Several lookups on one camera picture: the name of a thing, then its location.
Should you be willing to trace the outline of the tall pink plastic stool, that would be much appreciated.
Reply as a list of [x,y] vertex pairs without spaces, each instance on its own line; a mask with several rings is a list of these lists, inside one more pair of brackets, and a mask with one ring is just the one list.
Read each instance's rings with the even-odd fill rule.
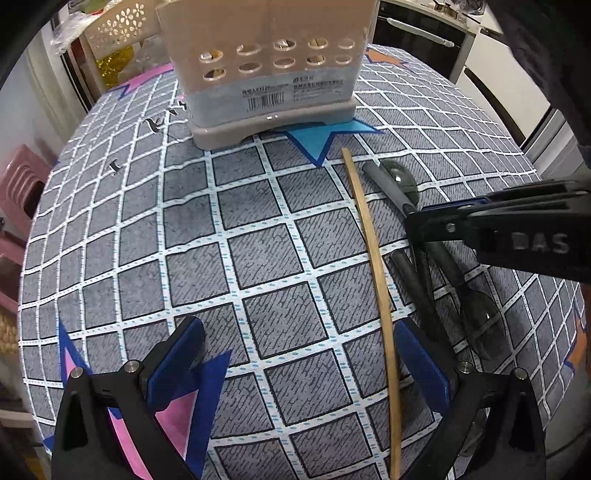
[[21,144],[1,175],[1,210],[24,237],[30,233],[35,212],[32,208],[28,214],[26,206],[36,190],[43,191],[50,172],[41,157]]

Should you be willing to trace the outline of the built-in black oven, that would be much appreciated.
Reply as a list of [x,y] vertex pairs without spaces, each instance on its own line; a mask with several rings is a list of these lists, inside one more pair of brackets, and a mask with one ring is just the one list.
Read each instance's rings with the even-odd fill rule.
[[439,4],[379,1],[372,43],[405,50],[456,84],[480,28],[463,15],[437,10]]

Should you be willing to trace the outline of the plain wooden chopstick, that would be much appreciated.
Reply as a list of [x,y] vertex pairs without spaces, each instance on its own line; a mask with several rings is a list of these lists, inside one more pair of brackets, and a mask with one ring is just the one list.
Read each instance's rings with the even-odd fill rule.
[[380,252],[379,241],[373,223],[372,214],[363,192],[363,185],[356,169],[353,156],[348,148],[342,148],[342,159],[348,172],[349,184],[353,191],[353,200],[360,216],[360,222],[365,236],[367,252],[372,270],[376,292],[380,324],[383,335],[384,358],[386,365],[386,379],[389,395],[389,421],[391,440],[390,478],[400,479],[402,475],[402,414],[400,404],[400,385],[398,376],[398,362],[396,347],[394,347],[394,323],[391,312],[391,298],[384,270],[384,263]]

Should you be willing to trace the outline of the beige plastic utensil holder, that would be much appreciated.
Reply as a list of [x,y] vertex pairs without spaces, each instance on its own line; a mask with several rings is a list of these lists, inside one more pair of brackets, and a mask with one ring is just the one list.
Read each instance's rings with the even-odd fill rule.
[[160,34],[202,150],[291,125],[341,124],[375,1],[164,1]]

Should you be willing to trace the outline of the black handled spoon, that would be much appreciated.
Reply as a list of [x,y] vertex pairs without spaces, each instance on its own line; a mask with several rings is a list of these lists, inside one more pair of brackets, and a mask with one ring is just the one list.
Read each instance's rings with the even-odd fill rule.
[[367,162],[365,173],[391,201],[404,218],[417,210],[420,193],[410,171],[394,160],[383,160],[379,165]]
[[439,317],[434,301],[425,291],[419,275],[406,253],[403,250],[394,250],[390,254],[390,261],[415,304],[421,328],[425,331],[427,337],[440,345],[452,357],[455,357],[454,347]]
[[505,340],[499,308],[488,295],[468,285],[456,260],[443,243],[427,243],[426,248],[456,291],[463,328],[470,345],[482,359],[494,360],[501,353]]

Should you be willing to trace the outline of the beige flower pattern basket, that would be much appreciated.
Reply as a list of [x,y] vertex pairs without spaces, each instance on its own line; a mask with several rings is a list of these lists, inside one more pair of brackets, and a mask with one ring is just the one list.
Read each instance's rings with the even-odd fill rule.
[[96,60],[159,33],[158,1],[119,1],[83,32]]

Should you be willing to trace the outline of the checkered grey tablecloth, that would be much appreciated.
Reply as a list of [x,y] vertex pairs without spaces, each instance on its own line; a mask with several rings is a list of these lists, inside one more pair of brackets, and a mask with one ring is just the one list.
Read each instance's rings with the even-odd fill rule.
[[[204,324],[196,386],[163,415],[204,479],[385,479],[384,350],[342,151],[392,160],[421,206],[537,180],[469,97],[398,49],[366,61],[351,127],[194,145],[166,71],[103,95],[53,169],[19,299],[30,408],[50,442],[73,365],[142,359],[183,317]],[[205,408],[211,430],[197,434]]]

